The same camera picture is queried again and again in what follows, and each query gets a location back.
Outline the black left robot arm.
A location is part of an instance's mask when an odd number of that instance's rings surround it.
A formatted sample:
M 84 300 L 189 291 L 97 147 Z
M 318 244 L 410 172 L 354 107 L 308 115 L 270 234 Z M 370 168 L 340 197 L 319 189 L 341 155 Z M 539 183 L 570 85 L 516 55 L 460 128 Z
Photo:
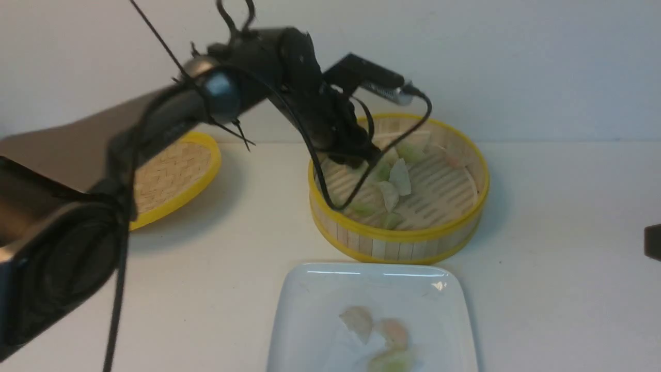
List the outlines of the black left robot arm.
M 2 360 L 125 266 L 135 172 L 198 124 L 234 124 L 270 100 L 312 154 L 357 167 L 380 153 L 296 28 L 239 32 L 183 68 L 154 92 L 2 140 Z

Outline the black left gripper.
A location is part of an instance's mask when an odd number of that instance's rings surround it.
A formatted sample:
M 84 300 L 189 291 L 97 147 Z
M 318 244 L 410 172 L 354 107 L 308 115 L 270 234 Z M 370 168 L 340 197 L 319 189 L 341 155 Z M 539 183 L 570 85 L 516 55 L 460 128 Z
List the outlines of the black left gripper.
M 291 119 L 307 134 L 312 150 L 352 168 L 373 163 L 381 151 L 357 123 L 349 97 L 324 80 L 311 37 L 286 28 L 279 38 L 279 61 L 281 92 L 294 112 Z

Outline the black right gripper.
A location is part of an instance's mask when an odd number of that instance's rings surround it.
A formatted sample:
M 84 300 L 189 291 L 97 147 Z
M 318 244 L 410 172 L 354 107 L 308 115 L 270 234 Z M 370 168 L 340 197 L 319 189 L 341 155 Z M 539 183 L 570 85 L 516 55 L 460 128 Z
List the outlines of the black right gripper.
M 661 261 L 661 224 L 644 229 L 644 254 L 650 259 Z

